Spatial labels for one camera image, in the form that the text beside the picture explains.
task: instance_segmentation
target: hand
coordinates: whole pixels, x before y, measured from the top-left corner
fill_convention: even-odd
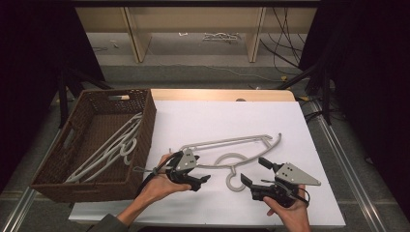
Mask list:
[[[159,165],[165,161],[170,155],[163,155]],[[159,201],[167,195],[177,192],[189,190],[190,185],[187,184],[175,184],[171,182],[165,174],[159,174],[155,176],[147,186],[142,190],[140,195],[148,197],[151,203]]]
[[[305,186],[299,186],[299,195],[305,198]],[[271,207],[268,212],[268,216],[273,215],[274,213],[278,214],[283,224],[290,232],[306,232],[310,231],[310,226],[308,222],[308,210],[306,203],[296,200],[296,202],[289,208],[284,208],[279,205],[279,203],[265,196],[263,201]]]
[[[170,155],[163,155],[160,163],[165,161]],[[189,190],[190,185],[175,184],[171,182],[165,174],[155,176],[142,192],[133,200],[131,205],[121,212],[117,218],[125,225],[129,226],[149,205],[159,201],[167,195],[176,191]]]

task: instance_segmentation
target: white table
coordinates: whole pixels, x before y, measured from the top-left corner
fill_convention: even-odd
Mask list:
[[[309,221],[314,227],[342,227],[345,225],[335,196],[329,185],[321,161],[313,145],[299,104],[295,101],[156,101],[157,118],[147,168],[158,164],[161,155],[178,151],[186,144],[269,134],[281,142],[263,157],[271,162],[291,162],[318,179],[320,187],[307,187],[310,194]],[[240,146],[220,147],[215,150],[194,152],[198,162],[213,163],[227,152],[239,152],[247,157],[264,149],[260,142]],[[190,174],[212,177],[198,192],[172,194],[146,209],[135,223],[156,226],[210,226],[210,227],[272,227],[282,225],[278,216],[267,217],[265,203],[251,199],[250,190],[233,192],[225,185],[229,169],[199,169]],[[257,160],[240,166],[255,184],[260,179],[273,180],[272,170]],[[238,175],[233,184],[239,186]],[[106,214],[117,215],[131,201],[76,203],[70,220],[97,222]]]

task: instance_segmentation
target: person's right hand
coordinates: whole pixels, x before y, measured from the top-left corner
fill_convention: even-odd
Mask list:
[[[300,185],[299,188],[299,195],[305,198],[305,192],[301,190],[305,189],[305,186]],[[284,208],[271,197],[265,196],[263,201],[271,208],[267,215],[277,214],[290,232],[310,231],[306,203],[296,200],[291,207]]]

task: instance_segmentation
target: wicker basket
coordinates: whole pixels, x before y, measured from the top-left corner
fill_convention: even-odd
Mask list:
[[[64,183],[104,142],[138,112],[143,113],[131,165],[116,160],[93,182]],[[142,182],[135,166],[145,167],[151,148],[156,108],[150,90],[83,91],[40,167],[31,188],[55,202],[134,199]]]

